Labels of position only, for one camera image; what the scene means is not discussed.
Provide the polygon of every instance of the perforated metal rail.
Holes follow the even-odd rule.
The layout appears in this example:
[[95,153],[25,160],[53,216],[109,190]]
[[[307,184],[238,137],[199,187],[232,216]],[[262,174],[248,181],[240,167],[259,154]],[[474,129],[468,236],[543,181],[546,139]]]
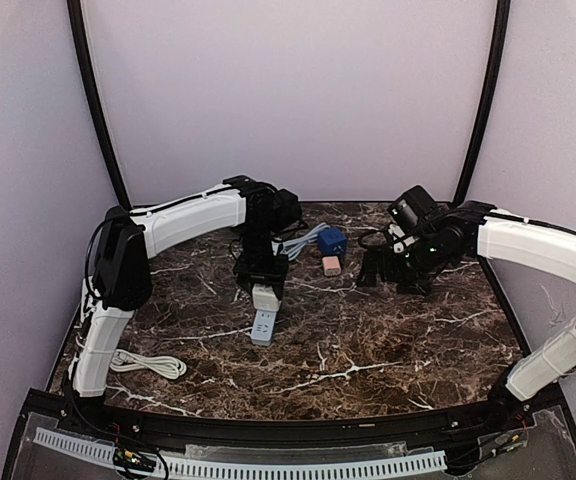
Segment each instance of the perforated metal rail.
[[[85,462],[106,468],[112,463],[114,446],[76,438],[65,433],[37,428],[34,443]],[[162,454],[170,479],[177,480],[386,480],[446,469],[443,451],[383,460],[320,465],[251,465],[191,460]],[[151,478],[163,478],[164,469],[157,461]]]

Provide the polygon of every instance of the black pole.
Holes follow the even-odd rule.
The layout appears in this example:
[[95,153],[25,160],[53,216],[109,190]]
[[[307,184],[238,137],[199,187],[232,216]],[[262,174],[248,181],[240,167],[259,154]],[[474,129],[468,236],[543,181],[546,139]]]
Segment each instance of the black pole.
[[488,124],[492,99],[495,96],[495,87],[497,86],[497,77],[499,76],[499,67],[501,66],[501,55],[504,51],[509,14],[510,0],[497,0],[495,26],[490,42],[490,53],[488,54],[488,65],[486,66],[486,76],[484,77],[484,85],[481,90],[479,109],[477,110],[477,117],[475,118],[475,124],[472,129],[468,153],[466,153],[464,166],[461,170],[461,176],[459,177],[457,191],[452,201],[453,205],[461,205],[464,200],[466,200],[468,188],[470,187],[472,176],[475,173],[479,150],[481,150],[481,143],[483,142],[486,125]]
[[72,29],[72,38],[75,43],[75,51],[77,52],[77,61],[79,62],[79,71],[84,84],[86,98],[88,99],[88,108],[90,109],[92,123],[95,126],[95,132],[97,132],[97,140],[99,141],[101,154],[104,157],[108,175],[110,175],[110,181],[112,182],[112,187],[115,190],[119,205],[126,210],[130,210],[132,206],[128,198],[128,191],[126,190],[126,185],[119,171],[119,164],[117,163],[115,151],[112,148],[108,125],[106,124],[106,118],[99,98],[99,91],[97,90],[97,82],[95,81],[95,72],[92,68],[90,50],[88,49],[88,40],[86,38],[86,27],[81,10],[81,0],[67,0],[67,2],[70,28]]

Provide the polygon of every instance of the power outlet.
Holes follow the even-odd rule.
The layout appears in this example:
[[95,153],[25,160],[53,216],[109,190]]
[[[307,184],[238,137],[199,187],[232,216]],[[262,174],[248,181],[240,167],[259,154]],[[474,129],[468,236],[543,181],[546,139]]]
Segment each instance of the power outlet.
[[276,318],[277,312],[257,310],[250,335],[250,339],[254,345],[269,347],[272,344],[272,333],[275,329]]

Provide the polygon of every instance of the small pink block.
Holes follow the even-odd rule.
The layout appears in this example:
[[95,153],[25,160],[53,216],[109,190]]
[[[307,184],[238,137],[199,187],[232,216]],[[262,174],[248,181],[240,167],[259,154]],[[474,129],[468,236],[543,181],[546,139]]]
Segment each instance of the small pink block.
[[326,277],[336,277],[341,275],[341,264],[337,257],[324,257],[324,275]]

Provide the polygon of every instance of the marble table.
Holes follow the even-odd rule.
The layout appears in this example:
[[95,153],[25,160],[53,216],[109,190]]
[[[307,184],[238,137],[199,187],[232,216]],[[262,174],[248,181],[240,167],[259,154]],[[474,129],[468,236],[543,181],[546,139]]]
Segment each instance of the marble table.
[[[304,204],[314,226],[349,237],[343,274],[326,278],[308,247],[291,264],[274,343],[252,345],[254,309],[232,274],[228,245],[214,232],[151,262],[154,294],[126,328],[120,348],[174,355],[188,365],[175,381],[149,371],[108,377],[106,403],[219,419],[348,419],[419,412],[485,399],[517,341],[479,264],[446,270],[428,297],[391,284],[355,285],[358,234],[388,222],[381,203]],[[74,352],[67,340],[52,392]]]

